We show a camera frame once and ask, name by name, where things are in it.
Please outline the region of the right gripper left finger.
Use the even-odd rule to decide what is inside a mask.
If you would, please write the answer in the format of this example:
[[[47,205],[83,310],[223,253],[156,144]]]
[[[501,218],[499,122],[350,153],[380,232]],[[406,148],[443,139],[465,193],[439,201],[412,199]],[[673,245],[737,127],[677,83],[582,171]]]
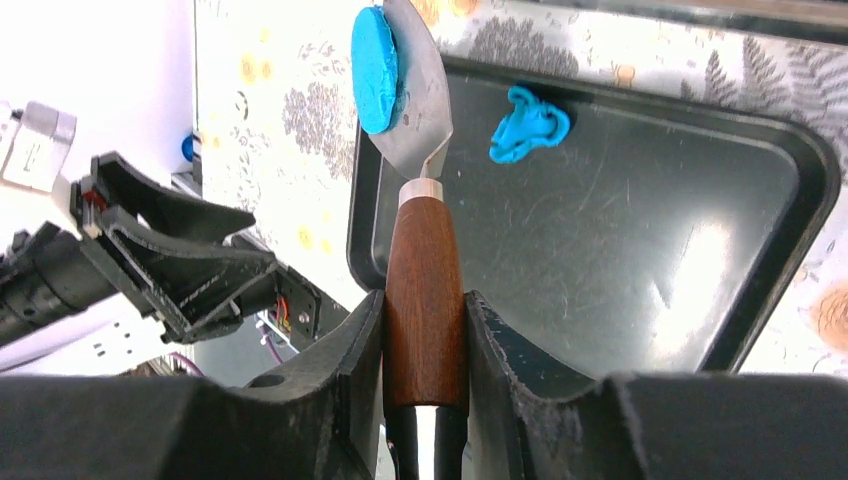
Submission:
[[[5,479],[370,479],[384,294],[243,388],[197,377],[5,377]]]

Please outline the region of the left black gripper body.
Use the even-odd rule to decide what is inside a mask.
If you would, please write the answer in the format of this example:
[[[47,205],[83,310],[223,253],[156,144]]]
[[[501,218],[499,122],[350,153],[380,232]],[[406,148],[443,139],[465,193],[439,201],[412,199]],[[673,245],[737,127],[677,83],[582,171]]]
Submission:
[[[234,332],[276,300],[273,253],[225,240],[252,214],[174,191],[116,152],[95,156],[71,189],[81,248],[94,268],[166,342],[191,344]]]

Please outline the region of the blue dough piece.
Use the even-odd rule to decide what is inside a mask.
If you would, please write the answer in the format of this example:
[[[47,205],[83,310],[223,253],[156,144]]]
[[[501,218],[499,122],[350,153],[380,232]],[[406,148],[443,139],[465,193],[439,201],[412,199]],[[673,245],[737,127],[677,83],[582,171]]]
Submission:
[[[398,55],[381,6],[363,8],[354,20],[351,72],[361,128],[367,134],[386,131],[397,99]]]

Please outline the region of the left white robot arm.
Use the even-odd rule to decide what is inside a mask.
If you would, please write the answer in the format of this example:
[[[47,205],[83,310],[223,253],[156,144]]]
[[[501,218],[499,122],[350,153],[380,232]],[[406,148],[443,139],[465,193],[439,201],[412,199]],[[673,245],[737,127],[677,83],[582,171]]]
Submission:
[[[252,214],[157,184],[110,152],[72,183],[70,223],[18,232],[1,257],[1,342],[114,295],[161,322],[167,344],[237,330],[274,298],[275,256],[227,238]]]

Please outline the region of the black plastic tray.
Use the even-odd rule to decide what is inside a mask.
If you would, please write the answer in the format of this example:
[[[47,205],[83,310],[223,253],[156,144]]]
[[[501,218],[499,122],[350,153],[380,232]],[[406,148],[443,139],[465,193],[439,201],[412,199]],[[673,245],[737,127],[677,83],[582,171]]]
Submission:
[[[741,367],[840,190],[832,148],[780,119],[444,61],[441,177],[465,287],[589,377]],[[571,117],[556,147],[489,157],[513,86]]]

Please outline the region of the brown handled tool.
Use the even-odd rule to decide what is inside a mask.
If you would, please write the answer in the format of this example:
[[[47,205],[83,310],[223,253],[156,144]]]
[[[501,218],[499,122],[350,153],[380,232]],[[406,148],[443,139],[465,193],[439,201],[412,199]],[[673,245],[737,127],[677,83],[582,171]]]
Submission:
[[[395,123],[372,137],[406,183],[386,274],[384,404],[450,407],[469,402],[467,326],[458,247],[439,182],[454,132],[444,64],[409,1],[386,1],[400,89]]]

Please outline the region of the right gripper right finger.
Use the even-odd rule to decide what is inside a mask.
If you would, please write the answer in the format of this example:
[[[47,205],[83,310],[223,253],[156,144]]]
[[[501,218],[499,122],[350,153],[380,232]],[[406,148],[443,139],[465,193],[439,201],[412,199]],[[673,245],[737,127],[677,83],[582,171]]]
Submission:
[[[465,297],[479,479],[843,479],[847,384],[828,376],[593,380]]]

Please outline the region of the blue dough scrap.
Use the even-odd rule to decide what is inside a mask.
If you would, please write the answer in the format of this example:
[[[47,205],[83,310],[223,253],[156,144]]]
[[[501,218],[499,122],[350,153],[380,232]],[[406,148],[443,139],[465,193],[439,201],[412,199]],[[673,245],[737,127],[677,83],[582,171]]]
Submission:
[[[539,148],[558,146],[571,130],[571,117],[541,100],[531,90],[513,86],[507,92],[513,111],[502,118],[491,137],[490,159],[514,164]]]

